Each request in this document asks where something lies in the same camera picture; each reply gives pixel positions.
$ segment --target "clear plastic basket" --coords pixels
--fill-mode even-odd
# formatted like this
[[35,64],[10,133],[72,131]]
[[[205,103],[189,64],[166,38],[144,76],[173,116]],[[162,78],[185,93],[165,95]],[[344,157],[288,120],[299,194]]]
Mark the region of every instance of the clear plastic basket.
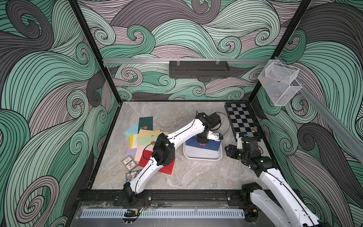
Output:
[[296,79],[299,74],[299,70],[300,69],[290,65],[273,62],[265,69],[265,75],[266,77],[277,81],[285,80],[290,84],[294,79]]
[[283,65],[276,65],[276,63],[280,64],[278,60],[269,60],[265,66],[265,70],[260,73],[258,80],[265,89],[267,95],[270,97],[274,106],[285,106],[302,88],[298,82],[296,82],[298,85],[291,84],[291,82],[296,79],[299,69],[296,70],[297,74],[292,80],[291,77],[289,77],[288,80],[277,80],[267,77],[265,74],[271,65],[279,67],[280,65]]

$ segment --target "marble floor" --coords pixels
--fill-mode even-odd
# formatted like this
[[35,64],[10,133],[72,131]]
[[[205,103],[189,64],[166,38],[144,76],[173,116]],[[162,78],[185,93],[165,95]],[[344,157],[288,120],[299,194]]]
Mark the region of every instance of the marble floor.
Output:
[[[122,189],[126,182],[126,168],[122,160],[127,157],[126,144],[129,138],[124,134],[133,124],[138,124],[139,117],[154,117],[153,129],[172,133],[195,117],[196,110],[210,115],[220,111],[225,113],[224,102],[124,102],[117,122],[108,142],[103,160],[99,167],[92,189]],[[221,115],[221,133],[229,127],[228,119]],[[236,142],[232,130],[222,140],[222,147]],[[269,156],[263,141],[258,145]],[[219,161],[196,161],[183,154],[183,146],[175,151],[175,165],[172,175],[158,172],[149,181],[146,189],[241,189],[242,184],[257,182],[264,189],[266,185],[255,173],[231,159],[223,151]]]

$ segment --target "green envelope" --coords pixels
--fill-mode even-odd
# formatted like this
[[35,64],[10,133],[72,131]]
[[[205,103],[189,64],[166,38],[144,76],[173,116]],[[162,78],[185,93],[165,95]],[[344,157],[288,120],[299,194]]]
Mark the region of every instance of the green envelope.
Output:
[[137,133],[139,133],[140,129],[146,129],[152,131],[152,117],[140,117],[139,118],[139,129]]
[[141,137],[141,138],[137,138],[137,145],[144,145],[147,146],[149,144],[151,144],[153,141],[155,142],[157,140],[157,136],[149,136],[149,137]]

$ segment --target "white tray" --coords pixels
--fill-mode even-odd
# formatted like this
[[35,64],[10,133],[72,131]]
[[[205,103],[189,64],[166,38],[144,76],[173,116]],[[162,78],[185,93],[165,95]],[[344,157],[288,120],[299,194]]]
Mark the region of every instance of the white tray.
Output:
[[222,143],[219,145],[218,151],[207,150],[198,147],[187,146],[184,142],[183,144],[184,156],[189,159],[195,160],[205,160],[205,161],[218,161],[222,158]]

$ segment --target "purple envelope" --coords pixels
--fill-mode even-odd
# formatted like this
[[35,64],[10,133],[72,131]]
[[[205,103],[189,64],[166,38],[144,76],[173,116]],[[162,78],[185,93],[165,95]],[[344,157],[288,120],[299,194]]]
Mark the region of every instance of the purple envelope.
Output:
[[127,141],[127,155],[135,155],[137,148],[130,149],[130,140]]

